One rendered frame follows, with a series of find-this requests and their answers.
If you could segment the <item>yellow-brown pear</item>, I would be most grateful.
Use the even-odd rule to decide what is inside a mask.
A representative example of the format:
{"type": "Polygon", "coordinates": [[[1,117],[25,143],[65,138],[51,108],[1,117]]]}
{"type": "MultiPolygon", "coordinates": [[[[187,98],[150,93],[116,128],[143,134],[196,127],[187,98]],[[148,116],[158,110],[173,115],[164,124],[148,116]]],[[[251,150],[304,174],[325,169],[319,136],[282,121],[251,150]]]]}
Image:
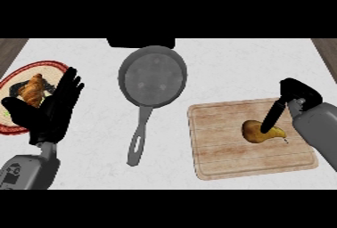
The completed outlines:
{"type": "Polygon", "coordinates": [[[285,138],[284,130],[273,126],[266,134],[260,132],[261,123],[257,120],[247,120],[242,124],[242,136],[250,143],[263,143],[272,138],[285,138]]]}

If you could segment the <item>wooden cutting board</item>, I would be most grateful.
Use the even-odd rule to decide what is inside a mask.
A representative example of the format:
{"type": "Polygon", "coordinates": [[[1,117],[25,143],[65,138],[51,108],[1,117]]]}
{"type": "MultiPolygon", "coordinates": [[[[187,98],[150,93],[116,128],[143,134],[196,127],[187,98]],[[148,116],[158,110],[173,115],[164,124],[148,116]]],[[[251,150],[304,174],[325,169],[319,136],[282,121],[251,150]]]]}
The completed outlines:
{"type": "Polygon", "coordinates": [[[193,167],[201,180],[315,168],[312,147],[285,111],[267,133],[258,131],[275,100],[195,104],[187,108],[193,167]]]}

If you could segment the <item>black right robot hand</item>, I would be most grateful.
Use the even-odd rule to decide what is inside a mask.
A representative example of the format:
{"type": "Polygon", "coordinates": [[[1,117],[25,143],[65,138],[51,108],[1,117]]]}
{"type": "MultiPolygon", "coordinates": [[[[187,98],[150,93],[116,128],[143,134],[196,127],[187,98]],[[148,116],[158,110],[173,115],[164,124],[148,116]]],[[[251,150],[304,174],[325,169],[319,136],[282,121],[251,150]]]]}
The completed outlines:
{"type": "Polygon", "coordinates": [[[289,110],[291,118],[298,117],[307,110],[322,104],[319,92],[297,79],[288,77],[281,82],[281,98],[273,102],[263,119],[260,132],[266,134],[282,115],[289,110]]]}

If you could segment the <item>grey frying pan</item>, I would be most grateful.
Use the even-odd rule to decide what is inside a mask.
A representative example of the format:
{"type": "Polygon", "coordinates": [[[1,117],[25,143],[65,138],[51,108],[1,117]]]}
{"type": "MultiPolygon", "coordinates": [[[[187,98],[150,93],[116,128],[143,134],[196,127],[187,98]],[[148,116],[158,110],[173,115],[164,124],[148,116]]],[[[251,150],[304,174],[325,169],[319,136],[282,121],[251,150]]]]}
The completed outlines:
{"type": "Polygon", "coordinates": [[[127,152],[127,164],[139,164],[152,110],[170,104],[186,87],[186,64],[168,47],[139,48],[124,59],[118,70],[118,85],[125,99],[139,106],[139,125],[127,152]]]}

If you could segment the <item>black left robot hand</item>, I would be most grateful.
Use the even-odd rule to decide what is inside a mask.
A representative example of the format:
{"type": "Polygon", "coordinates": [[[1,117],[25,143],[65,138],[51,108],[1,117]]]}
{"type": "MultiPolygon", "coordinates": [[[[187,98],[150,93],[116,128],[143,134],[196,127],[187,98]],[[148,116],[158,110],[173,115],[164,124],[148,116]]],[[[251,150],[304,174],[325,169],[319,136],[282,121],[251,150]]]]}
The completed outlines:
{"type": "Polygon", "coordinates": [[[77,70],[69,67],[54,92],[44,98],[41,106],[34,108],[14,97],[6,97],[1,104],[9,111],[12,121],[29,130],[29,144],[57,143],[65,135],[84,84],[77,70]]]}

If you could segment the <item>red-rimmed round plate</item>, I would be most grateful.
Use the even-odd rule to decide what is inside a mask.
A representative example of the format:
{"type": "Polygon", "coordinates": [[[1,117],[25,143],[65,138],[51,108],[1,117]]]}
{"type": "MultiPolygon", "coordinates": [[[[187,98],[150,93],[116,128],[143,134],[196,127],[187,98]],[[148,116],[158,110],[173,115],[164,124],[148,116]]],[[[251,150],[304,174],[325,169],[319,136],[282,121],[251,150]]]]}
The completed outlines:
{"type": "Polygon", "coordinates": [[[37,61],[16,69],[0,81],[0,134],[16,135],[25,134],[28,129],[12,122],[9,111],[6,110],[1,100],[6,97],[22,97],[17,95],[17,89],[28,84],[34,75],[41,74],[41,81],[46,96],[54,93],[54,89],[66,72],[68,66],[59,61],[37,61]]]}

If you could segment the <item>brown croissant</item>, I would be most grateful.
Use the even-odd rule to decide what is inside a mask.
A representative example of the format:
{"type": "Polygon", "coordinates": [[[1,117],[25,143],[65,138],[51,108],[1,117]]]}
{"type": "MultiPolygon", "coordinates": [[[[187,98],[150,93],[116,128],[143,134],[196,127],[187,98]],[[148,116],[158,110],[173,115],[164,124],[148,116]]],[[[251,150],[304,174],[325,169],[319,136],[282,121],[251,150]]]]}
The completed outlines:
{"type": "Polygon", "coordinates": [[[17,95],[22,97],[23,102],[32,106],[34,108],[38,108],[43,102],[44,98],[44,85],[43,85],[43,75],[35,74],[28,84],[25,84],[19,90],[17,95]]]}

